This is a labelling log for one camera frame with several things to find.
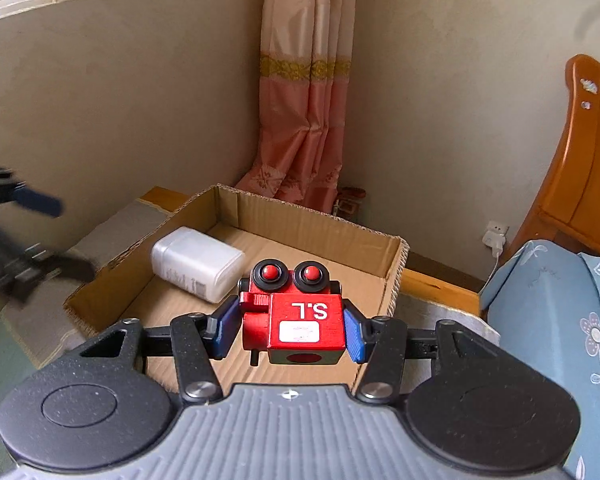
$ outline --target robot eye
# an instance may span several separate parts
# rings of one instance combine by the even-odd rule
[[[301,292],[317,294],[330,286],[329,271],[318,262],[302,262],[294,269],[294,285]]]
[[[253,283],[264,292],[276,292],[286,285],[289,270],[280,260],[262,260],[251,271]]]

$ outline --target pink cloth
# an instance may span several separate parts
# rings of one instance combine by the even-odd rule
[[[354,13],[355,0],[265,0],[260,143],[238,188],[331,212]]]

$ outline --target wooden furniture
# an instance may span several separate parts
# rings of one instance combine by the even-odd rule
[[[562,138],[503,262],[536,238],[600,255],[600,63],[583,54],[573,57],[566,82],[570,104]]]
[[[140,200],[149,202],[168,212],[174,212],[189,197],[184,193],[154,187]],[[426,276],[414,270],[404,269],[400,279],[400,292],[421,300],[433,301],[480,316],[480,301],[475,292],[466,290],[436,278]]]

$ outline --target red button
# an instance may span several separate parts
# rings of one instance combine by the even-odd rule
[[[280,270],[275,265],[266,265],[262,269],[262,277],[265,280],[276,280],[280,276]]]
[[[315,280],[319,280],[320,279],[320,269],[318,269],[318,267],[315,267],[315,266],[312,266],[312,265],[308,266],[304,270],[304,276],[310,282],[314,282]]]

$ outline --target metal screw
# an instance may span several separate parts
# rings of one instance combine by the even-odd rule
[[[218,386],[209,381],[197,381],[184,389],[184,392],[193,399],[210,399],[217,391]]]
[[[391,397],[394,389],[387,383],[369,383],[360,390],[367,399],[386,399]]]

